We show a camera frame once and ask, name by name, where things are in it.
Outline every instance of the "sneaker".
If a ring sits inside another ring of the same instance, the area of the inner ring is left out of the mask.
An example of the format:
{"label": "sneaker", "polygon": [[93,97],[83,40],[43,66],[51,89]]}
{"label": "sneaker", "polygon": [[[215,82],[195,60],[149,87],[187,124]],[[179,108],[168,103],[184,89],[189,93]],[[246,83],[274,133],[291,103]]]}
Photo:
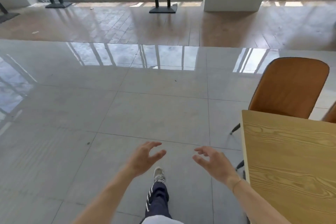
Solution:
{"label": "sneaker", "polygon": [[154,170],[154,183],[155,182],[162,182],[163,184],[166,184],[165,172],[161,167],[157,167]]}

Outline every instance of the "orange chair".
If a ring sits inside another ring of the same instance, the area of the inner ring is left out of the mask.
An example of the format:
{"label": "orange chair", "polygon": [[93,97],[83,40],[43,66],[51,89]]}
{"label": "orange chair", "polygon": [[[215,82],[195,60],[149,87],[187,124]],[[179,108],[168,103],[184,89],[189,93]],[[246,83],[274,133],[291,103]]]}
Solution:
{"label": "orange chair", "polygon": [[336,102],[330,107],[328,112],[322,118],[322,121],[336,123]]}
{"label": "orange chair", "polygon": [[[316,59],[278,58],[265,69],[249,110],[308,119],[329,74]],[[231,132],[240,128],[238,124]]]}

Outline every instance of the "right hand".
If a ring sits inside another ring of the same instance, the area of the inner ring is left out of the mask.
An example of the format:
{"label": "right hand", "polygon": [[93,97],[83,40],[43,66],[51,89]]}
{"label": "right hand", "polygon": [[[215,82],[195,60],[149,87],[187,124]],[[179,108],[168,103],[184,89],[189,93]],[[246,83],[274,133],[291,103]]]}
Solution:
{"label": "right hand", "polygon": [[241,180],[228,158],[222,152],[216,151],[210,146],[202,146],[195,149],[200,155],[209,157],[209,161],[194,155],[192,159],[203,167],[213,178],[224,183],[231,191]]}

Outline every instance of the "chair leg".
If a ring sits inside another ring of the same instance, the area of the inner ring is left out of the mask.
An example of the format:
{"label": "chair leg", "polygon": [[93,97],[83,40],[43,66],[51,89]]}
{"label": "chair leg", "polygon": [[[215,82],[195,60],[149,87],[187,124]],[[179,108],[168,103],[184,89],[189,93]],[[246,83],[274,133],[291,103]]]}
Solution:
{"label": "chair leg", "polygon": [[238,166],[236,167],[236,171],[239,169],[239,168],[242,168],[244,166],[244,161],[240,162],[238,164]]}
{"label": "chair leg", "polygon": [[232,131],[230,132],[230,135],[232,135],[232,133],[236,130],[238,130],[240,128],[240,123],[234,127],[234,129],[232,129]]}

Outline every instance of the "left hand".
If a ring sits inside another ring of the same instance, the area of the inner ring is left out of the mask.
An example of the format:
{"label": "left hand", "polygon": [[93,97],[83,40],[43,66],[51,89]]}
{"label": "left hand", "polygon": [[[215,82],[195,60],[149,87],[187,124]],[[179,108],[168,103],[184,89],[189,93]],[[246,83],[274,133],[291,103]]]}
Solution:
{"label": "left hand", "polygon": [[161,150],[153,156],[149,156],[149,151],[161,144],[160,142],[145,142],[143,145],[140,145],[129,158],[125,168],[134,177],[144,174],[156,161],[166,155],[166,150]]}

